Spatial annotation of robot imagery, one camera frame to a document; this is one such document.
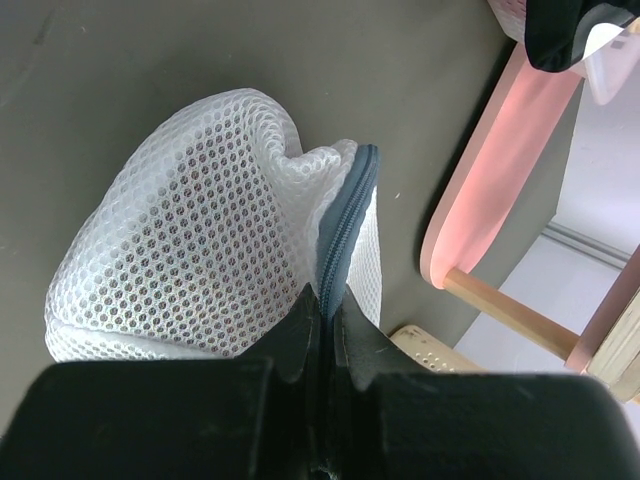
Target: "mesh laundry bag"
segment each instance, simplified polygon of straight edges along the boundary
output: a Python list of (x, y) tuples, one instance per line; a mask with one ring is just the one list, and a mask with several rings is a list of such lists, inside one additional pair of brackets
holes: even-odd
[(200, 100), (131, 156), (58, 268), (45, 306), (57, 361), (235, 356), (307, 283), (324, 313), (349, 284), (379, 323), (377, 150), (303, 153), (255, 90)]

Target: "wooden dowel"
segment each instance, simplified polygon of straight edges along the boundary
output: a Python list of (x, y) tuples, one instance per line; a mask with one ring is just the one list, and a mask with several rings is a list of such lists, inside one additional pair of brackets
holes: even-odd
[(564, 361), (578, 342), (571, 330), (457, 268), (447, 274), (444, 288)]

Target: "black cloth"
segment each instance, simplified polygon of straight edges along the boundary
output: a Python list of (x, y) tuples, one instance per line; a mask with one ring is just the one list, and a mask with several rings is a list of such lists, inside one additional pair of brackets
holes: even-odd
[(534, 68), (562, 72), (579, 62), (599, 23), (628, 26), (640, 0), (528, 0), (524, 43)]

